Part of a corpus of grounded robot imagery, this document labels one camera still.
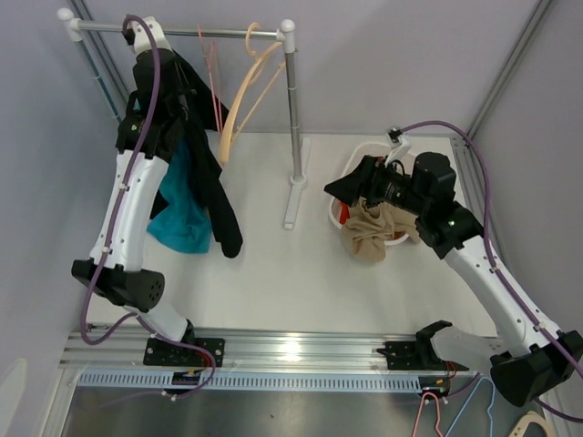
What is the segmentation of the orange t shirt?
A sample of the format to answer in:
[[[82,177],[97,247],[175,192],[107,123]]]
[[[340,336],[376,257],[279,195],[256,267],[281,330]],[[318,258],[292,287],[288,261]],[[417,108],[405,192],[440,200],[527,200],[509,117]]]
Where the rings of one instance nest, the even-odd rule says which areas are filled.
[[[355,207],[342,203],[339,223],[342,235],[353,241],[378,239],[385,242],[408,237],[404,230],[397,229],[392,209],[386,203],[374,207],[364,201]]]

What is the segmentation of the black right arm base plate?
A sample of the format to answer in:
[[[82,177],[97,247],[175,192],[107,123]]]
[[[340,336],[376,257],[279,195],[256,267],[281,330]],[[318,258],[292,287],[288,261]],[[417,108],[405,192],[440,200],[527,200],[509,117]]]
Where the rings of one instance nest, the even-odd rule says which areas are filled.
[[[390,371],[467,371],[467,367],[439,359],[429,343],[417,340],[389,340],[376,352]]]

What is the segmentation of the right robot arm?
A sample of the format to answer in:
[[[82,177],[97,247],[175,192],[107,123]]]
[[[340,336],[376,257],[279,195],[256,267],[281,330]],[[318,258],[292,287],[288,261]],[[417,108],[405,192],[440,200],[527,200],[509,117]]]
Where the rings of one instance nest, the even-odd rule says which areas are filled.
[[[428,369],[453,361],[487,375],[509,403],[522,407],[582,370],[582,337],[560,329],[512,279],[484,227],[455,200],[455,182],[448,157],[439,153],[418,155],[410,174],[366,155],[324,190],[346,205],[388,203],[416,217],[422,242],[473,291],[497,336],[477,336],[447,322],[415,344],[415,359]]]

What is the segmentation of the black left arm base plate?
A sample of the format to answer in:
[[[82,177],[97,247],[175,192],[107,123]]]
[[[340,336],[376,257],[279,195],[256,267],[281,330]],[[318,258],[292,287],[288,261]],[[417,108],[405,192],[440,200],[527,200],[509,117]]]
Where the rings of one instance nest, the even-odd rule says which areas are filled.
[[[208,351],[220,368],[226,341],[220,338],[198,338],[194,345]],[[149,339],[143,356],[145,366],[157,367],[210,367],[211,360],[202,351],[171,345],[165,341]]]

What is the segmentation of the beige t shirt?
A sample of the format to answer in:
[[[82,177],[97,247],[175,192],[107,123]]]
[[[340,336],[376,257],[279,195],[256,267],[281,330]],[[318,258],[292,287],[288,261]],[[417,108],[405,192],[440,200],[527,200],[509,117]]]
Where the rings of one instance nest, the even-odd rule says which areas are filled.
[[[349,218],[341,228],[341,240],[344,247],[362,262],[382,262],[387,241],[407,236],[414,244],[421,242],[415,227],[416,215],[389,203],[369,207],[365,199],[360,198],[348,211]]]

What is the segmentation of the black t shirt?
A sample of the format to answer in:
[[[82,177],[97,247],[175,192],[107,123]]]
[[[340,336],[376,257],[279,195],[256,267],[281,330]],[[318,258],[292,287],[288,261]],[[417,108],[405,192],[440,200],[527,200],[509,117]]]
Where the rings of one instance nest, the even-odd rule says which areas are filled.
[[[179,53],[176,85],[181,97],[186,98],[186,115],[182,124],[190,153],[189,187],[198,204],[205,209],[215,240],[222,254],[234,259],[240,254],[243,238],[235,212],[220,183],[221,165],[210,149],[209,130],[217,132],[215,116],[226,116],[229,110],[211,93],[209,86]]]

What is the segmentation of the pink wire hanger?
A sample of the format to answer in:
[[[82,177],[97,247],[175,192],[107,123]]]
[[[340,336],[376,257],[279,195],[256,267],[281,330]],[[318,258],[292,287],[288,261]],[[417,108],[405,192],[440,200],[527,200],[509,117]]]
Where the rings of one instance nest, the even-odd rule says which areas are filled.
[[[224,129],[226,119],[225,113],[227,112],[227,109],[223,105],[221,98],[220,60],[218,48],[216,42],[213,39],[211,39],[209,45],[206,46],[199,25],[197,26],[197,34],[203,59],[208,72],[211,104],[214,112],[216,131],[221,136]]]

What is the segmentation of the beige plastic hanger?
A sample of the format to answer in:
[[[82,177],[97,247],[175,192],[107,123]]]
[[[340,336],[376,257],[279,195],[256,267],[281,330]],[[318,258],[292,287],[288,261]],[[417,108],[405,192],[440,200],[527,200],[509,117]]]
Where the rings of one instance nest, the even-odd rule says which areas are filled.
[[[277,40],[275,43],[268,46],[263,52],[259,53],[257,50],[254,50],[251,47],[251,34],[254,31],[258,31],[261,29],[261,25],[257,22],[253,22],[247,28],[245,37],[244,37],[244,45],[247,55],[252,57],[254,63],[252,64],[251,68],[249,69],[248,73],[242,80],[240,87],[237,91],[237,94],[234,97],[232,102],[230,112],[224,122],[221,136],[220,136],[220,144],[218,150],[218,161],[222,167],[224,167],[230,160],[230,151],[231,148],[241,133],[241,131],[247,126],[251,116],[256,111],[257,107],[260,105],[262,100],[265,96],[270,92],[271,87],[277,81],[281,73],[283,72],[284,68],[286,67],[286,61],[283,60],[279,65],[278,68],[275,70],[274,75],[270,79],[270,81],[265,85],[247,114],[244,116],[241,122],[238,122],[238,116],[240,112],[240,107],[244,97],[246,96],[247,92],[254,86],[254,84],[262,77],[265,67],[270,64],[271,56],[274,51],[279,50],[283,46],[283,42]]]

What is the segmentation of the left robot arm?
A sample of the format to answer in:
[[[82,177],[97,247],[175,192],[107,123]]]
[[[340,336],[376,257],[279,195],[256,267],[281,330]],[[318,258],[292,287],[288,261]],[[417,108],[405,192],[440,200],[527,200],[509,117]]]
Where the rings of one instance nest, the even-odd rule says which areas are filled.
[[[196,342],[185,336],[186,318],[163,298],[162,273],[145,269],[147,227],[175,149],[184,138],[188,114],[186,78],[170,49],[147,50],[133,67],[137,89],[118,127],[114,187],[97,241],[87,259],[73,262],[72,276],[93,296],[108,300],[166,340],[164,354],[185,365]]]

